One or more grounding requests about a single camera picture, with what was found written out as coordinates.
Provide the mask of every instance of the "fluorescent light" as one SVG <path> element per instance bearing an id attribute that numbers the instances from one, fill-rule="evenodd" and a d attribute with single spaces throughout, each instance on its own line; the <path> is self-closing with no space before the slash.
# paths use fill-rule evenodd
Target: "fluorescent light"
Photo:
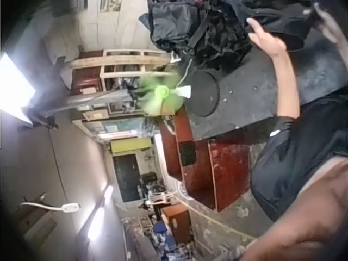
<path id="1" fill-rule="evenodd" d="M 99 237 L 99 235 L 102 231 L 102 228 L 103 228 L 104 215 L 105 215 L 104 208 L 98 208 L 98 210 L 97 210 L 97 212 L 92 220 L 91 226 L 88 230 L 88 238 L 91 241 L 94 241 Z"/>
<path id="2" fill-rule="evenodd" d="M 136 130 L 126 130 L 123 132 L 112 132 L 112 133 L 99 133 L 98 137 L 103 140 L 111 140 L 111 139 L 124 139 L 124 138 L 132 138 L 136 137 L 138 132 Z"/>
<path id="3" fill-rule="evenodd" d="M 111 197 L 113 195 L 114 187 L 113 186 L 108 186 L 107 190 L 105 191 L 104 198 L 105 198 L 105 203 L 108 204 L 111 200 Z"/>
<path id="4" fill-rule="evenodd" d="M 31 123 L 21 108 L 29 104 L 34 94 L 35 89 L 4 53 L 0 60 L 0 110 Z"/>

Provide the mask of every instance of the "metal pole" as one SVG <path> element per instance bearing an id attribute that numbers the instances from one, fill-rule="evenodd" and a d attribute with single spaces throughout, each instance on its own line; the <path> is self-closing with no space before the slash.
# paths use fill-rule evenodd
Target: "metal pole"
<path id="1" fill-rule="evenodd" d="M 80 94 L 69 96 L 64 100 L 53 100 L 39 108 L 45 115 L 57 113 L 63 110 L 75 109 L 81 106 L 111 103 L 111 102 L 131 102 L 133 99 L 127 89 L 116 91 L 96 92 L 93 94 Z"/>

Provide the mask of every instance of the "black bag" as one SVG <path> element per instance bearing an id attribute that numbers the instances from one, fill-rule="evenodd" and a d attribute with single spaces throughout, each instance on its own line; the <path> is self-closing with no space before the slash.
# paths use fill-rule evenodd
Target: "black bag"
<path id="1" fill-rule="evenodd" d="M 289 51 L 300 50 L 312 27 L 312 17 L 303 14 L 310 0 L 224 0 L 234 9 L 239 21 L 252 29 L 246 19 L 253 17 L 274 36 L 281 38 Z"/>
<path id="2" fill-rule="evenodd" d="M 148 0 L 148 25 L 154 45 L 195 64 L 215 69 L 235 69 L 251 45 L 232 7 L 219 0 Z"/>

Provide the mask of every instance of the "door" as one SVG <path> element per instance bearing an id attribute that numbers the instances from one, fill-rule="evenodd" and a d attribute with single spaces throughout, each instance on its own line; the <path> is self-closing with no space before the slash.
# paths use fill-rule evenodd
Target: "door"
<path id="1" fill-rule="evenodd" d="M 123 202 L 139 200 L 140 172 L 135 154 L 116 156 L 113 161 Z"/>

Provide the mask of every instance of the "electric fan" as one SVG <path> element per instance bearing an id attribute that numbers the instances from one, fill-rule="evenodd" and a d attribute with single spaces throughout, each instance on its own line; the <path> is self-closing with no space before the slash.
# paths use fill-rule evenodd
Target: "electric fan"
<path id="1" fill-rule="evenodd" d="M 145 94 L 138 105 L 149 116 L 175 114 L 184 99 L 191 96 L 191 86 L 179 86 L 181 82 L 177 74 L 162 79 L 154 75 L 141 77 L 139 92 Z"/>

